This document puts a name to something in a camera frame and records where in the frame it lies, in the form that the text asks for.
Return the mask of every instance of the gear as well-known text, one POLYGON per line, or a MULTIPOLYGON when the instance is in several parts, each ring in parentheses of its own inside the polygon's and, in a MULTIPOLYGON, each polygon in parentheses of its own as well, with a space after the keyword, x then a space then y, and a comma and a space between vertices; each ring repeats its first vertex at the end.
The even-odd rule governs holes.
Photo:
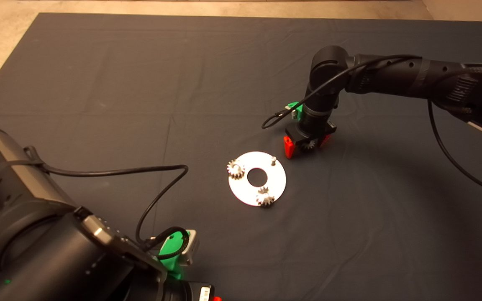
POLYGON ((260 205, 260 207, 269 207, 275 201, 274 196, 269 195, 269 188, 261 187, 258 190, 258 195, 256 196, 256 202, 260 205))
POLYGON ((303 143, 301 147, 305 151, 309 151, 311 149, 314 149, 315 145, 317 144, 317 139, 310 140, 310 142, 303 143))
POLYGON ((241 179, 245 175, 245 167, 237 160, 228 162, 226 170, 232 179, 241 179))

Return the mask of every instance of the sticker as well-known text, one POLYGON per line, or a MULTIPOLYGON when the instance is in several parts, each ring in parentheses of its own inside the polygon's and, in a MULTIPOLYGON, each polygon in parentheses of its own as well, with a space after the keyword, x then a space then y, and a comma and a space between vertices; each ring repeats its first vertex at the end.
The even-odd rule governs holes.
POLYGON ((199 301, 209 301, 209 287, 202 287, 199 301))

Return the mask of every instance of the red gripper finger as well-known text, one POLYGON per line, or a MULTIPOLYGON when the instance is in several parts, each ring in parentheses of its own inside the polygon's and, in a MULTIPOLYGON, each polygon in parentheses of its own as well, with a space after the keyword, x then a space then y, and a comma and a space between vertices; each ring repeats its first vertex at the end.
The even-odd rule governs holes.
POLYGON ((284 136, 284 150, 285 150, 285 157, 291 159, 293 157, 293 152, 295 151, 295 144, 288 136, 284 136))
POLYGON ((325 145, 325 143, 327 143, 330 138, 331 138, 331 135, 330 135, 330 134, 328 134, 327 136, 325 136, 325 137, 323 138, 323 142, 321 142, 320 147, 323 146, 323 145, 325 145))

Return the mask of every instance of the green 3d-printed part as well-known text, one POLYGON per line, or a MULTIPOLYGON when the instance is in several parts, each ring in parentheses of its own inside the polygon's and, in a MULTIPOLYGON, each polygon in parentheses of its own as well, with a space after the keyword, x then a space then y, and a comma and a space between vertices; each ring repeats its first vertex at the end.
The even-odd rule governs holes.
MULTIPOLYGON (((289 109, 293 108, 293 106, 295 106, 297 103, 299 103, 299 102, 293 101, 292 103, 288 103, 285 106, 285 108, 287 110, 289 110, 289 109)), ((299 121, 302 114, 303 114, 303 105, 300 105, 297 109, 295 109, 295 112, 293 112, 293 119, 296 119, 297 121, 299 121)))
MULTIPOLYGON (((176 232, 167 238, 161 247, 161 251, 159 251, 159 255, 174 253, 179 250, 182 244, 182 234, 180 232, 176 232)), ((167 268, 169 276, 181 280, 183 278, 183 269, 179 265, 178 259, 179 255, 176 255, 168 259, 162 259, 160 262, 167 268)))

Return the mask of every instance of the concrete floor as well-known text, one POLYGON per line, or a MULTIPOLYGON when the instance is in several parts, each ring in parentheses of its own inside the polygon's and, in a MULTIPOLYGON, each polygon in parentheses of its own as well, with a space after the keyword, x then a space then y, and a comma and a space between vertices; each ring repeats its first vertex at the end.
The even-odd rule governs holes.
POLYGON ((482 0, 183 2, 0 0, 0 67, 39 12, 482 20, 482 0))

